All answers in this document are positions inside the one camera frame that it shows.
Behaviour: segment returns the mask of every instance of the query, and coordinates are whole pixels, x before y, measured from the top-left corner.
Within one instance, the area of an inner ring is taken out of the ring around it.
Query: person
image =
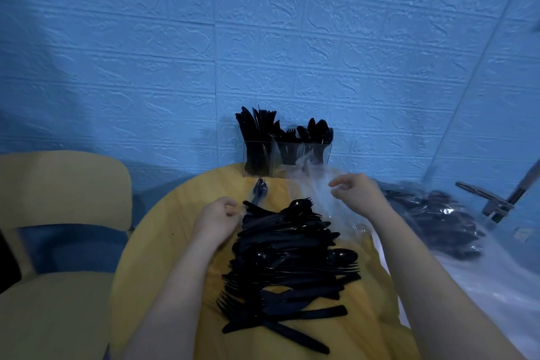
[[[523,360],[364,174],[332,180],[332,195],[372,223],[423,360]],[[192,359],[210,260],[242,213],[230,198],[203,208],[191,243],[120,358]]]

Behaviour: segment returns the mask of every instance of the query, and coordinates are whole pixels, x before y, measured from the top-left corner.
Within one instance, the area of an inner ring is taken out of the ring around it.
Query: hand
[[[203,240],[217,248],[233,233],[244,213],[236,210],[237,202],[224,196],[206,205],[193,228],[193,239]]]
[[[340,175],[328,186],[336,187],[332,190],[334,198],[368,220],[385,208],[392,209],[377,183],[365,174]]]

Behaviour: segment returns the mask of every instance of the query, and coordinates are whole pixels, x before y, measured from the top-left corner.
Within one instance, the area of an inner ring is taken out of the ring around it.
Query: chair backrest
[[[117,159],[78,151],[0,155],[0,228],[81,223],[127,230],[131,179]]]

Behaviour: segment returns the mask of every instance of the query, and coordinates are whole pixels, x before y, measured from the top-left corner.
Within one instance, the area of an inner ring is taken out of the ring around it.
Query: person's right arm
[[[450,277],[364,174],[341,175],[332,195],[371,222],[424,360],[524,360]]]

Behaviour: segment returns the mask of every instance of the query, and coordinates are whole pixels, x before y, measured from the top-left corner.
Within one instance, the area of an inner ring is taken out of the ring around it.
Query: person's left hand
[[[233,233],[244,213],[236,210],[237,202],[224,196],[206,205],[193,228],[193,239],[220,246]]]

